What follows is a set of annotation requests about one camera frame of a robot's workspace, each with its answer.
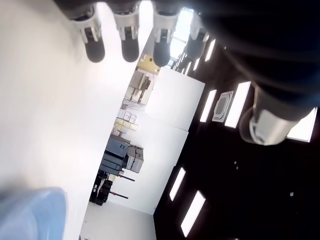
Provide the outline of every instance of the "white wall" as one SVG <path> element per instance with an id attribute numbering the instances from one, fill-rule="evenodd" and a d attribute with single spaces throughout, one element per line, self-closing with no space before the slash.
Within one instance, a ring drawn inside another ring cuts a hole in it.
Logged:
<path id="1" fill-rule="evenodd" d="M 154 218 L 114 202 L 102 206 L 89 202 L 81 239 L 85 240 L 156 240 Z"/>
<path id="2" fill-rule="evenodd" d="M 162 68 L 155 76 L 155 85 L 146 109 L 128 108 L 137 116 L 137 131 L 123 137 L 144 148 L 144 163 L 140 173 L 125 170 L 126 177 L 116 178 L 112 190 L 129 199 L 110 196 L 109 201 L 153 214 L 176 165 L 188 136 L 188 129 L 197 109 L 205 84 L 193 78 Z"/>
<path id="3" fill-rule="evenodd" d="M 78 239 L 92 185 L 137 62 L 127 63 L 101 3 L 106 56 L 87 59 L 81 36 L 51 0 L 0 1 L 0 190 L 58 186 L 67 196 L 65 240 Z M 140 6 L 139 45 L 152 29 Z"/>
<path id="4" fill-rule="evenodd" d="M 162 67 L 145 112 L 175 128 L 188 131 L 205 84 Z"/>

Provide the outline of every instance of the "black machine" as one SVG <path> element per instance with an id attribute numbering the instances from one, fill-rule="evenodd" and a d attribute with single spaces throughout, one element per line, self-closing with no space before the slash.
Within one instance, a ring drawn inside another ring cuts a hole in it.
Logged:
<path id="1" fill-rule="evenodd" d="M 124 199 L 128 199 L 127 196 L 123 196 L 111 191 L 113 182 L 108 180 L 108 178 L 104 178 L 103 176 L 101 176 L 101 174 L 103 173 L 98 172 L 95 178 L 92 192 L 89 198 L 89 202 L 102 206 L 108 200 L 109 194 L 119 196 Z M 125 178 L 131 181 L 134 181 L 131 178 L 128 178 L 128 177 L 125 177 Z"/>
<path id="2" fill-rule="evenodd" d="M 79 29 L 88 58 L 105 54 L 96 0 L 55 0 Z M 111 8 L 128 62 L 139 57 L 139 1 L 104 0 Z M 253 107 L 240 122 L 241 137 L 276 145 L 320 105 L 319 1 L 155 0 L 153 59 L 168 64 L 170 44 L 182 7 L 194 9 L 186 54 L 200 57 L 211 35 L 255 87 Z"/>
<path id="3" fill-rule="evenodd" d="M 130 142 L 111 134 L 99 170 L 118 176 L 122 168 L 126 167 L 129 146 Z"/>

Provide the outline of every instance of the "window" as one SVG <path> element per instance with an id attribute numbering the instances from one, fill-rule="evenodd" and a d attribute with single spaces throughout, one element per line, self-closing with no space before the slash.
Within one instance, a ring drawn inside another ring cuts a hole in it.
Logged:
<path id="1" fill-rule="evenodd" d="M 199 191 L 197 191 L 190 205 L 190 208 L 186 213 L 185 218 L 181 224 L 182 232 L 185 237 L 188 236 L 205 201 L 206 199 L 204 198 L 204 196 Z"/>
<path id="2" fill-rule="evenodd" d="M 200 118 L 200 122 L 205 123 L 207 121 L 207 118 L 208 118 L 212 103 L 214 102 L 214 99 L 215 99 L 215 96 L 216 96 L 216 92 L 217 92 L 217 90 L 212 90 L 212 91 L 209 92 L 209 96 L 206 99 L 206 102 L 205 102 L 205 105 L 204 105 L 204 108 L 203 108 L 203 112 L 202 112 L 202 115 L 201 115 L 201 118 Z"/>
<path id="3" fill-rule="evenodd" d="M 208 51 L 206 52 L 206 56 L 205 56 L 205 62 L 208 61 L 212 55 L 212 52 L 214 50 L 214 46 L 215 46 L 215 43 L 216 43 L 216 40 L 213 40 L 211 43 L 210 43 L 210 46 L 208 48 Z"/>
<path id="4" fill-rule="evenodd" d="M 175 196 L 179 190 L 179 187 L 181 185 L 182 180 L 184 179 L 185 174 L 186 174 L 186 171 L 183 169 L 183 167 L 180 168 L 178 176 L 176 177 L 174 184 L 172 186 L 172 189 L 170 191 L 170 194 L 169 194 L 171 201 L 173 201 L 175 199 Z"/>
<path id="5" fill-rule="evenodd" d="M 314 130 L 317 110 L 317 107 L 314 108 L 308 116 L 301 119 L 299 123 L 291 129 L 287 135 L 287 138 L 310 143 L 312 132 Z"/>
<path id="6" fill-rule="evenodd" d="M 242 109 L 244 108 L 244 104 L 248 95 L 249 87 L 251 82 L 243 82 L 238 85 L 238 88 L 236 89 L 236 93 L 228 114 L 228 117 L 225 121 L 225 126 L 236 128 Z"/>
<path id="7" fill-rule="evenodd" d="M 180 12 L 170 46 L 170 56 L 175 59 L 178 58 L 179 54 L 184 51 L 184 48 L 187 45 L 193 14 L 194 11 L 186 7 Z"/>

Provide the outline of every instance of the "black ceiling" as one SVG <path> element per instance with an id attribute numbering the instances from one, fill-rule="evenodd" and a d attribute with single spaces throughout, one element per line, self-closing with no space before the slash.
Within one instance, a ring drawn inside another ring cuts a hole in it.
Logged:
<path id="1" fill-rule="evenodd" d="M 206 84 L 154 213 L 157 239 L 185 239 L 180 226 L 197 190 L 206 201 L 187 239 L 320 239 L 319 118 L 311 143 L 287 139 L 275 146 L 246 143 L 237 128 L 212 122 L 220 94 L 247 81 L 229 62 L 227 50 L 216 42 L 209 61 L 203 56 L 195 72 L 191 65 L 188 75 Z M 213 89 L 217 93 L 208 120 L 199 122 Z M 253 93 L 251 87 L 242 112 L 253 104 Z M 169 192 L 180 167 L 186 175 L 171 201 Z"/>

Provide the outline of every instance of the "white partition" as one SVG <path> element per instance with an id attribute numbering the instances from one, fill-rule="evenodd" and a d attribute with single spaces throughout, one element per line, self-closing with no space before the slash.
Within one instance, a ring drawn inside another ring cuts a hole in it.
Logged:
<path id="1" fill-rule="evenodd" d="M 205 84 L 162 67 L 145 112 L 175 128 L 188 131 Z"/>

